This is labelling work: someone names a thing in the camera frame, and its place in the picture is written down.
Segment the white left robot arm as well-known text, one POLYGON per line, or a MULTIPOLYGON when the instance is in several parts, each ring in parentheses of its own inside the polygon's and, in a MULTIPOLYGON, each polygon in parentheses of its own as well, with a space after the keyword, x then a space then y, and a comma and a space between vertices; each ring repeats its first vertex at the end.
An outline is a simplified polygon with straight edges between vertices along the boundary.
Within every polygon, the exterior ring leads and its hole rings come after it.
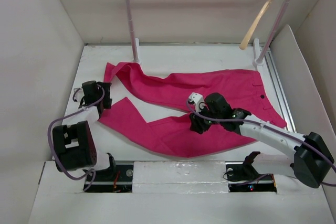
POLYGON ((51 122, 48 144, 57 169, 72 180, 102 176, 112 180, 117 167, 110 153, 97 151, 90 127, 112 106, 109 82, 87 81, 74 90, 78 110, 51 122))

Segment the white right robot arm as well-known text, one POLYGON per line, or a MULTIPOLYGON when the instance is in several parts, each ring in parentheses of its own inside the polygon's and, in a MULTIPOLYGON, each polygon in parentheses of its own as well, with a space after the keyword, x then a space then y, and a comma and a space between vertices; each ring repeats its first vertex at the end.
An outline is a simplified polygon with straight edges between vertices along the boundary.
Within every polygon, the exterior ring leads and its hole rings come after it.
POLYGON ((266 122, 242 108, 232 108, 219 93, 203 97, 191 93, 187 102, 191 131, 203 134, 212 125, 237 135, 252 138, 280 151, 267 155, 259 151, 245 157, 239 185, 249 185, 271 174, 292 177, 310 188, 319 188, 329 170, 335 169, 334 158, 323 138, 315 133, 290 132, 266 122))

